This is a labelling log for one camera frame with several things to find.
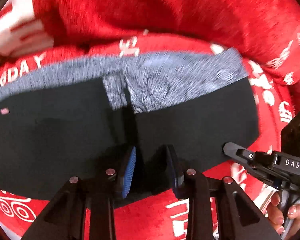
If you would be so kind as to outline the red wedding sofa cover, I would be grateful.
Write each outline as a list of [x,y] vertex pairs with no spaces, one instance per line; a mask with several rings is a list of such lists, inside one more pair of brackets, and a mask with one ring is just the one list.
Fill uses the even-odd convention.
[[[296,0],[7,0],[0,7],[0,87],[79,57],[217,55],[231,48],[248,73],[257,109],[259,135],[247,148],[279,150],[281,130],[300,110]],[[258,206],[269,195],[262,182],[227,159],[203,172],[231,176]],[[48,202],[0,189],[0,225],[20,238]],[[126,201],[115,210],[117,236],[184,239],[188,211],[189,202],[168,189]]]

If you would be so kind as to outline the black pants blue trim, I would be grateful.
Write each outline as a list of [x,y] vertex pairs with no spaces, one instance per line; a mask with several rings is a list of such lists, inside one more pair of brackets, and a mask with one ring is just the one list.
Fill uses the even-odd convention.
[[226,142],[247,148],[258,135],[232,48],[79,57],[0,87],[0,189],[50,200],[71,176],[93,178],[134,148],[132,203],[170,187],[161,146],[203,172],[226,161]]

